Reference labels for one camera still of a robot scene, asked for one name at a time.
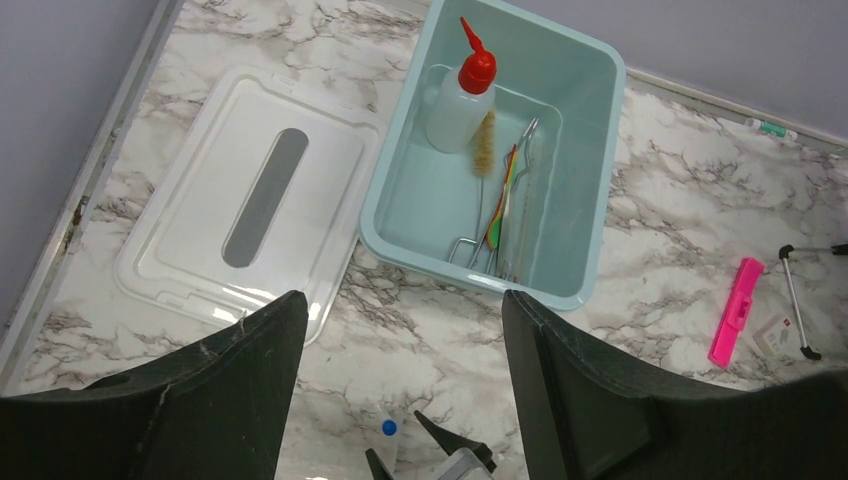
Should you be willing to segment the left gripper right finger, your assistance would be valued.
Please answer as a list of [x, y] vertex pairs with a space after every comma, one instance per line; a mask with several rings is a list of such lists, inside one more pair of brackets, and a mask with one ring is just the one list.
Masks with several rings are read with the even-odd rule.
[[533, 479], [843, 479], [847, 375], [742, 391], [661, 369], [529, 294], [502, 302]]

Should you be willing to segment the blue capped test tube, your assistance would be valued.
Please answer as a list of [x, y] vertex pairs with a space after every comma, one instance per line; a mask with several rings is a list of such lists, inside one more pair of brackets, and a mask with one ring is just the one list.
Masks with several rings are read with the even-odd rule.
[[401, 440], [402, 424], [391, 416], [385, 416], [380, 422], [378, 444], [375, 451], [390, 473], [395, 472], [398, 449]]

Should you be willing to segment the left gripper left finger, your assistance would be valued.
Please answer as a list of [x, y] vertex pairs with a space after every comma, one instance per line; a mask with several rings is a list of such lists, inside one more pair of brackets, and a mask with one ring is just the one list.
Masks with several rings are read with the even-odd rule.
[[236, 324], [72, 390], [1, 401], [5, 479], [271, 479], [304, 349], [290, 291]]

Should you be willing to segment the teal plastic bin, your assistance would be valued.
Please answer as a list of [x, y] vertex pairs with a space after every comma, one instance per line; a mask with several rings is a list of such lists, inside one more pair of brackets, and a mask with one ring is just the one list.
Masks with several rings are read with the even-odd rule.
[[[486, 252], [469, 268], [470, 244], [461, 244], [448, 261], [457, 238], [476, 240], [474, 151], [435, 150], [424, 125], [443, 78], [470, 54], [461, 17], [497, 58], [496, 158], [539, 118], [529, 147], [536, 154], [537, 196], [519, 283], [513, 271], [525, 176], [509, 216], [510, 278], [484, 271]], [[517, 6], [432, 2], [361, 209], [363, 245], [383, 262], [455, 286], [495, 295], [523, 290], [557, 311], [580, 308], [597, 276], [625, 78], [624, 62], [610, 45]], [[504, 166], [497, 163], [485, 181], [482, 228], [503, 177]]]

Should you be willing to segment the tan test tube brush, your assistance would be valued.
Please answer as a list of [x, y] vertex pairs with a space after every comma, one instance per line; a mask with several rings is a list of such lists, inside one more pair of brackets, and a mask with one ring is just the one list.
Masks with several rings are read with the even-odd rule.
[[496, 111], [492, 108], [484, 117], [475, 135], [475, 153], [472, 162], [472, 173], [478, 179], [478, 207], [475, 222], [476, 245], [469, 263], [473, 266], [482, 248], [482, 212], [486, 178], [491, 174], [494, 165]]

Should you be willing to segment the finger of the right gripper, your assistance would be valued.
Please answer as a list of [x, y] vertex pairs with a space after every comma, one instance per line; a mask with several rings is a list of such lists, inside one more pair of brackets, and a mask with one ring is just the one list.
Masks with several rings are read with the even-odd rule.
[[365, 451], [366, 460], [374, 480], [393, 480], [391, 471], [385, 466], [379, 454], [369, 448]]
[[444, 429], [436, 425], [419, 410], [414, 411], [414, 416], [446, 454], [451, 455], [460, 448], [466, 448], [482, 462], [490, 473], [493, 473], [497, 468], [497, 464], [493, 458], [493, 452], [485, 443], [471, 440]]

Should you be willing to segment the glass stirring rod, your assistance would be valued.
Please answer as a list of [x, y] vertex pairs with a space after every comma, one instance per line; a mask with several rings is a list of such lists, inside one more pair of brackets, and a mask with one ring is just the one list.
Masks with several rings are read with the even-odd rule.
[[521, 215], [521, 224], [519, 230], [519, 245], [518, 245], [518, 253], [516, 257], [516, 264], [513, 271], [513, 280], [516, 283], [519, 283], [521, 277], [524, 274], [525, 263], [528, 257], [527, 245], [529, 241], [528, 238], [528, 230], [531, 216], [530, 210], [535, 202], [535, 197], [537, 194], [535, 193], [535, 183], [536, 183], [536, 173], [535, 173], [535, 164], [536, 164], [536, 154], [531, 151], [529, 147], [525, 149], [525, 159], [527, 161], [526, 168], [524, 170], [526, 182], [526, 192], [524, 196], [524, 204]]

